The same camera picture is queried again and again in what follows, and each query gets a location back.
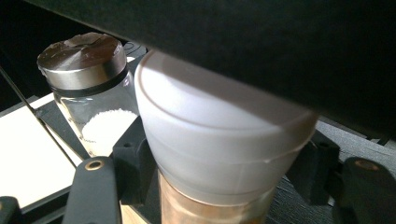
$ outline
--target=white surface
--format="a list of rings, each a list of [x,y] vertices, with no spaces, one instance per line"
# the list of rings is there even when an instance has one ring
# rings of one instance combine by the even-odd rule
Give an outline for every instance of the white surface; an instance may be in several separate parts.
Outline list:
[[[0,136],[0,196],[14,196],[24,207],[72,184],[74,167],[27,107],[0,118]]]
[[[205,203],[246,203],[277,184],[317,116],[264,91],[150,52],[135,75],[148,143],[165,178]]]
[[[129,63],[129,62],[133,61],[134,59],[135,59],[135,58],[134,58],[134,57],[131,57],[131,56],[126,57],[126,62]]]

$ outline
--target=jar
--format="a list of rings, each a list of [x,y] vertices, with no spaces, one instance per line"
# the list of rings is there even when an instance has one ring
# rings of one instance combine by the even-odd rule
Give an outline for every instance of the jar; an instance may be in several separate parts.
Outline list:
[[[121,42],[110,35],[76,35],[46,48],[37,65],[87,152],[110,155],[138,114]]]
[[[262,223],[318,116],[159,51],[134,84],[163,223]]]

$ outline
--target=glass jar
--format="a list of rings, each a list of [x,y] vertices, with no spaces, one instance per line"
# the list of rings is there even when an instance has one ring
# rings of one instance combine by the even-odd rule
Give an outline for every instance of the glass jar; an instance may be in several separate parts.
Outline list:
[[[121,42],[110,35],[76,35],[50,45],[37,64],[87,152],[110,155],[138,114]]]

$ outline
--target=brown liquid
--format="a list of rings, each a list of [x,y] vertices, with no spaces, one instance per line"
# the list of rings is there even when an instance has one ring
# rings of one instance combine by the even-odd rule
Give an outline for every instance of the brown liquid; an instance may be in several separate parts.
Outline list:
[[[159,172],[162,223],[263,223],[269,205],[261,198],[246,204],[216,206],[197,202],[173,188]]]

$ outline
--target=screw hole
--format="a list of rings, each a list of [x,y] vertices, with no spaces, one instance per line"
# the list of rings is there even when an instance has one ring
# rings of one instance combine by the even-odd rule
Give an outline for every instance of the screw hole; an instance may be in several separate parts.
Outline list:
[[[102,161],[91,161],[85,165],[85,169],[89,171],[99,170],[103,165]]]

